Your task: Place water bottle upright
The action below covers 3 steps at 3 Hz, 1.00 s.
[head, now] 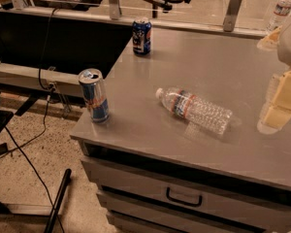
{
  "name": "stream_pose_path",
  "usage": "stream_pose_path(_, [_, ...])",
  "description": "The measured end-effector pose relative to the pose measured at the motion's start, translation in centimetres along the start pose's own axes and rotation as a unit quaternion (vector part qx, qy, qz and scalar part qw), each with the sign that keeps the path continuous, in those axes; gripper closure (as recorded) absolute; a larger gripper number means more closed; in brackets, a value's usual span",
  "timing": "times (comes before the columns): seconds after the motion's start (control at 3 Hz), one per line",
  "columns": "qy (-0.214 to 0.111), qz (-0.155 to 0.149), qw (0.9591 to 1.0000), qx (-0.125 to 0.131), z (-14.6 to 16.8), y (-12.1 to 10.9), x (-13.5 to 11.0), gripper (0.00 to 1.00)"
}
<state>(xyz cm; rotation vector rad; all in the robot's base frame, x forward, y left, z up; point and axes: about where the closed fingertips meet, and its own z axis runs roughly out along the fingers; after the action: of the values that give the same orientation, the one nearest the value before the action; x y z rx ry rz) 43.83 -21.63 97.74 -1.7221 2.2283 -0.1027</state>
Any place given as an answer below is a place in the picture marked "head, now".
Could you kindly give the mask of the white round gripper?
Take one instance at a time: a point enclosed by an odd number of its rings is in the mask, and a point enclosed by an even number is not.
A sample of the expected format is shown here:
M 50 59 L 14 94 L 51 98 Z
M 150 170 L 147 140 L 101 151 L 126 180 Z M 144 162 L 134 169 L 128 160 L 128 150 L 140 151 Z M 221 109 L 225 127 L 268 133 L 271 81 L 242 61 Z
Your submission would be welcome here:
M 270 34 L 261 39 L 259 50 L 276 50 L 280 62 L 291 66 L 291 16 Z M 291 119 L 291 69 L 270 80 L 266 101 L 262 107 L 257 129 L 262 134 L 274 134 Z

